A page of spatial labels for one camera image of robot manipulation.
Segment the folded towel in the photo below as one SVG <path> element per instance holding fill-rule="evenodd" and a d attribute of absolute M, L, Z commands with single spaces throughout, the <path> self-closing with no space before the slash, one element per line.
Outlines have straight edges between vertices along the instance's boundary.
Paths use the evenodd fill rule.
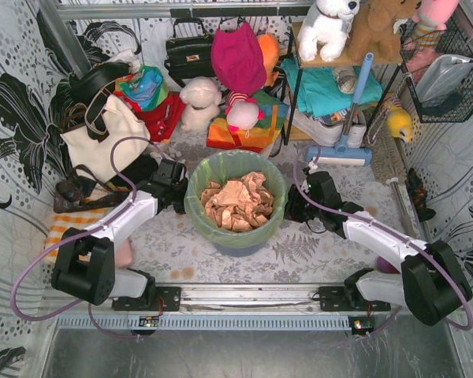
<path fill-rule="evenodd" d="M 291 90 L 296 87 L 298 65 L 291 59 L 285 59 L 281 67 L 287 75 Z M 360 67 L 354 67 L 359 75 Z M 382 96 L 382 85 L 370 72 L 361 98 L 361 104 L 378 101 Z M 323 117 L 352 105 L 352 94 L 343 94 L 333 78 L 331 68 L 304 69 L 297 107 L 301 113 Z"/>

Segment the gray floor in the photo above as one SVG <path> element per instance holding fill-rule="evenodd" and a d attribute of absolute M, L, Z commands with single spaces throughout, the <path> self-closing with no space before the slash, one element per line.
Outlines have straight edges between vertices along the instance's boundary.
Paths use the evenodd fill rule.
<path fill-rule="evenodd" d="M 344 332 L 156 332 L 144 341 L 99 331 L 59 330 L 44 378 L 69 377 L 458 377 L 463 376 L 443 323 L 410 316 L 375 339 Z"/>

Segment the trash bin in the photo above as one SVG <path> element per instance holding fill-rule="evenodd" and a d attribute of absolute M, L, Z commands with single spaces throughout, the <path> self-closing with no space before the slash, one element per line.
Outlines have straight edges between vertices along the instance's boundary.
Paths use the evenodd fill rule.
<path fill-rule="evenodd" d="M 263 172 L 264 187 L 274 195 L 274 211 L 270 220 L 263 226 L 249 232 L 230 232 L 218 228 L 205 213 L 199 200 L 208 188 L 209 181 L 224 185 L 229 179 L 241 178 L 249 172 Z M 196 230 L 212 242 L 222 254 L 244 257 L 262 248 L 278 229 L 284 218 L 287 202 L 285 180 L 278 168 L 268 159 L 254 152 L 231 150 L 216 153 L 201 161 L 189 178 L 188 190 L 184 197 L 186 213 L 192 219 Z"/>

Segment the blue squeegee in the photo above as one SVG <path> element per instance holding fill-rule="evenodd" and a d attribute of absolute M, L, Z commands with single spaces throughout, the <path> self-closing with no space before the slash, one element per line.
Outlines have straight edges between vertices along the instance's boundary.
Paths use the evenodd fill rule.
<path fill-rule="evenodd" d="M 356 85 L 356 91 L 354 92 L 354 98 L 352 99 L 352 106 L 350 112 L 344 121 L 344 128 L 341 132 L 341 137 L 334 147 L 321 147 L 321 154 L 319 155 L 318 161 L 323 164 L 342 164 L 342 165 L 369 165 L 371 161 L 371 150 L 369 148 L 348 148 L 347 139 L 350 127 L 352 126 L 352 120 L 356 114 L 357 106 L 363 96 L 363 90 L 366 86 L 366 81 L 370 75 L 371 65 L 373 63 L 374 54 L 368 53 L 364 58 L 363 66 L 359 71 L 359 79 Z M 305 158 L 307 161 L 311 161 L 317 157 L 318 147 L 312 146 L 307 150 Z"/>

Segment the plastic bag liner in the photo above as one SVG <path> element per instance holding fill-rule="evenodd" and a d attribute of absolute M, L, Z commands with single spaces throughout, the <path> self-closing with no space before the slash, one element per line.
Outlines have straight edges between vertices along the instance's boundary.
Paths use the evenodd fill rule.
<path fill-rule="evenodd" d="M 237 233 L 218 228 L 205 213 L 199 197 L 208 188 L 209 181 L 224 185 L 229 179 L 239 179 L 252 171 L 264 173 L 266 181 L 263 186 L 275 197 L 270 220 L 249 232 Z M 286 184 L 278 168 L 261 155 L 242 150 L 219 152 L 201 161 L 189 179 L 184 197 L 185 211 L 196 230 L 208 241 L 228 248 L 247 248 L 270 239 L 284 218 L 286 202 Z"/>

